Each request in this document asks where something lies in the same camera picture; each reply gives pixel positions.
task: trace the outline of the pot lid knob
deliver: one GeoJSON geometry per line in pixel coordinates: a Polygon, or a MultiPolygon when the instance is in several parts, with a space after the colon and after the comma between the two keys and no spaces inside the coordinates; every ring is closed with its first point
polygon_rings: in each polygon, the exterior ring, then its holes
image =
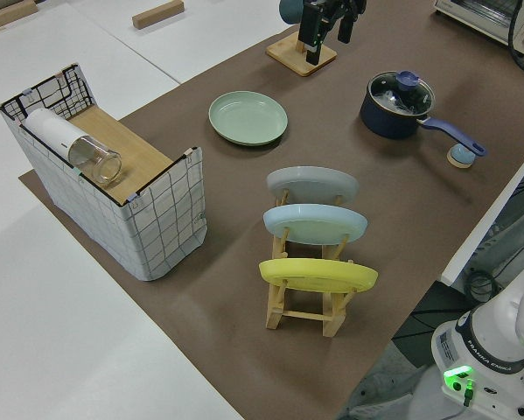
{"type": "Polygon", "coordinates": [[[398,82],[398,88],[404,92],[415,89],[419,84],[419,76],[409,70],[396,73],[395,79],[398,82]]]}

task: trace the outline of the toaster oven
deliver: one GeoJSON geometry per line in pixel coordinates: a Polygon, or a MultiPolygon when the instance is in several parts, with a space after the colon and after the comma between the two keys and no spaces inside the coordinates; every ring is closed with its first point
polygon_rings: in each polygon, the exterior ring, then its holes
{"type": "MultiPolygon", "coordinates": [[[[435,0],[438,12],[508,45],[517,0],[435,0]]],[[[514,24],[514,49],[524,54],[524,0],[514,24]]]]}

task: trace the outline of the green plate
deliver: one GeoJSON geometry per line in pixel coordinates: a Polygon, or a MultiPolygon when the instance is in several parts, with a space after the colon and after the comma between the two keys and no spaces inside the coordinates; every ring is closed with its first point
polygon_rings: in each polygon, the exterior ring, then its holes
{"type": "Polygon", "coordinates": [[[244,146],[271,143],[287,128],[287,114],[279,103],[248,91],[218,97],[209,107],[209,121],[226,140],[244,146]]]}

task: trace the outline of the glass lid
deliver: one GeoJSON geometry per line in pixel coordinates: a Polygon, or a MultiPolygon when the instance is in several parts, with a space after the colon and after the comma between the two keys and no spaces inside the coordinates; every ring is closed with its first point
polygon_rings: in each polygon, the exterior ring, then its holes
{"type": "Polygon", "coordinates": [[[387,72],[374,77],[368,90],[382,108],[404,116],[420,116],[433,108],[432,89],[414,73],[387,72]]]}

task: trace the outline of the white cylinder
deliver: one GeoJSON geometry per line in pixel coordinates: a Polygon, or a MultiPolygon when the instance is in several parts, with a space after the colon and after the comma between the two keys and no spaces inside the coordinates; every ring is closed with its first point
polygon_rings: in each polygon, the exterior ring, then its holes
{"type": "Polygon", "coordinates": [[[24,126],[97,184],[108,184],[122,169],[119,153],[50,109],[34,109],[24,120],[24,126]]]}

